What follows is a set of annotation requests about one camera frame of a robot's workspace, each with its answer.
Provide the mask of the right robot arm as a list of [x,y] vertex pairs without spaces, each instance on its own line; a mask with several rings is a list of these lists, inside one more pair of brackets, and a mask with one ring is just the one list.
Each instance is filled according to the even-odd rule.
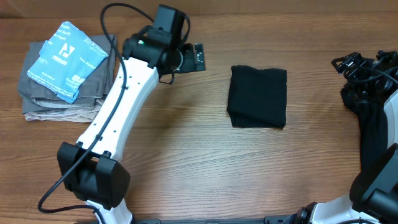
[[379,50],[374,59],[353,52],[331,64],[346,79],[341,97],[358,118],[361,171],[349,194],[265,223],[397,223],[397,52]]

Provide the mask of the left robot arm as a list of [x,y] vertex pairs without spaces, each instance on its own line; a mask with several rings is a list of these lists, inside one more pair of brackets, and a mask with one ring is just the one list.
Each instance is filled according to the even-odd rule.
[[205,69],[203,47],[189,44],[190,19],[160,5],[150,24],[116,51],[120,67],[99,113],[76,143],[63,143],[60,183],[93,211],[97,223],[133,223],[125,203],[130,174],[121,165],[127,137],[144,102],[163,75]]

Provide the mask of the black t-shirt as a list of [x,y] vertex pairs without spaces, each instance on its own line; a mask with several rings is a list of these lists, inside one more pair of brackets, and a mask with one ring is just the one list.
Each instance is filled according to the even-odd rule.
[[286,125],[287,71],[231,67],[227,112],[235,128],[279,128]]

